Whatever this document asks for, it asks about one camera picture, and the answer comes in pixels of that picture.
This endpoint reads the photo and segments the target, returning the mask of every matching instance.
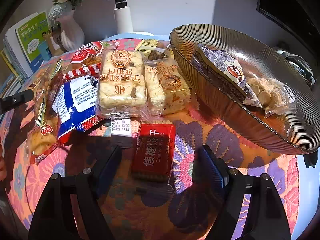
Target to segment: red biscuit package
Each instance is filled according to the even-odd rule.
[[[103,49],[117,49],[117,41],[95,41],[81,45],[74,53],[70,65],[64,71],[63,81],[90,75],[99,75]]]
[[[168,182],[172,170],[175,126],[169,121],[143,123],[131,172],[136,179]]]

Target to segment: white pole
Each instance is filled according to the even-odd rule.
[[[116,0],[115,19],[118,34],[133,33],[130,7],[127,6],[126,0]]]

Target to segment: sachima package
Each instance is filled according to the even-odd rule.
[[[191,100],[191,88],[171,58],[146,62],[146,85],[152,115],[173,114]]]
[[[143,117],[148,113],[141,52],[105,51],[99,75],[96,113],[112,117]]]

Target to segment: light blue table edge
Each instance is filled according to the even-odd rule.
[[[319,162],[320,160],[318,160],[315,168],[307,168],[303,155],[297,156],[300,198],[297,222],[291,236],[292,240],[296,240],[301,235],[317,211],[320,188]]]

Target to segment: speech bubble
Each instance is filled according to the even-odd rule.
[[[38,48],[39,45],[39,39],[33,39],[28,43],[28,53],[31,54],[33,51],[35,51]]]

